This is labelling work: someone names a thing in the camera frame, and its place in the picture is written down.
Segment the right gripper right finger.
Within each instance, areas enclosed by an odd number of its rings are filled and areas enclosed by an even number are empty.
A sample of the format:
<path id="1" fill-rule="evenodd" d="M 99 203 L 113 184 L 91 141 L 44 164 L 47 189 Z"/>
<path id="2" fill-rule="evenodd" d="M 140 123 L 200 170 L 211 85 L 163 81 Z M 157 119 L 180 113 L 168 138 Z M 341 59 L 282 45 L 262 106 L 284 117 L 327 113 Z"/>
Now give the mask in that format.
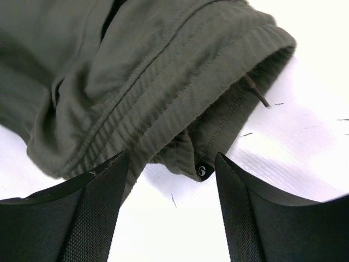
<path id="1" fill-rule="evenodd" d="M 348 261 L 348 196 L 302 198 L 215 158 L 231 261 Z"/>

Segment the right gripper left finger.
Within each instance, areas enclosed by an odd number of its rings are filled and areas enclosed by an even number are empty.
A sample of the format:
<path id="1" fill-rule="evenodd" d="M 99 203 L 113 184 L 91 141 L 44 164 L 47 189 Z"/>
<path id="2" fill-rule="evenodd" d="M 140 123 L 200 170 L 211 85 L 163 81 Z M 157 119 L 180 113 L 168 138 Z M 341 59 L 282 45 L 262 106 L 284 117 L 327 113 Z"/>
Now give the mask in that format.
<path id="1" fill-rule="evenodd" d="M 107 261 L 128 174 L 119 153 L 26 198 L 1 201 L 1 261 Z"/>

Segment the olive green shorts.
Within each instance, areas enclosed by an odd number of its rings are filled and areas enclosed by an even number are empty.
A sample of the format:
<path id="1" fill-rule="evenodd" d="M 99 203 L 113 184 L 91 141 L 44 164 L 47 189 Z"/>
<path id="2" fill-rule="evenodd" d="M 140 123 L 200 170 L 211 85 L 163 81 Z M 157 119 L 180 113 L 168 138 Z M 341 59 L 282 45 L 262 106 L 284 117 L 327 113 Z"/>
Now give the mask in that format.
<path id="1" fill-rule="evenodd" d="M 127 151 L 197 180 L 295 48 L 246 1 L 1 1 L 1 124 L 52 177 Z"/>

